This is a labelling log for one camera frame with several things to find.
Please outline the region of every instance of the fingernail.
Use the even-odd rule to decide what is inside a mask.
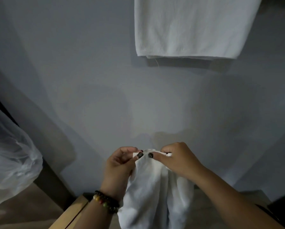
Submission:
[[[137,154],[138,159],[141,158],[142,156],[143,156],[143,153],[142,153],[142,152],[139,152],[139,153]]]

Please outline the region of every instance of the white fabric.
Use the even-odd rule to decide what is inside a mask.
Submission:
[[[145,150],[144,155],[136,161],[123,206],[118,211],[120,227],[183,229],[194,196],[194,183],[149,158],[149,152],[160,153]]]
[[[138,56],[237,58],[261,0],[135,0]]]

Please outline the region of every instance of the hanging white cloth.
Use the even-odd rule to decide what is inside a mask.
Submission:
[[[150,152],[160,153],[145,150],[144,156],[135,162],[136,169],[129,178],[123,206],[118,211],[120,227],[183,229],[194,196],[194,183],[149,158]]]
[[[135,0],[138,56],[237,58],[261,0]]]

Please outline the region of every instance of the bracelet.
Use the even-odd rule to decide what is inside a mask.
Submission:
[[[119,203],[117,200],[111,198],[110,196],[105,195],[100,191],[95,191],[93,199],[99,202],[103,207],[107,208],[110,214],[118,212]]]

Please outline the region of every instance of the person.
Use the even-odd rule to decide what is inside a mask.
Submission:
[[[136,147],[121,147],[106,161],[104,180],[100,192],[120,201],[125,195],[128,178],[135,168],[133,153],[139,152]],[[223,181],[215,173],[203,166],[184,142],[164,146],[161,152],[172,153],[167,157],[153,153],[155,159],[179,176],[194,182],[209,197],[224,222],[232,229],[282,229],[278,222],[268,216],[254,204],[247,201],[239,192]],[[96,200],[92,200],[75,229],[107,229],[112,214]]]

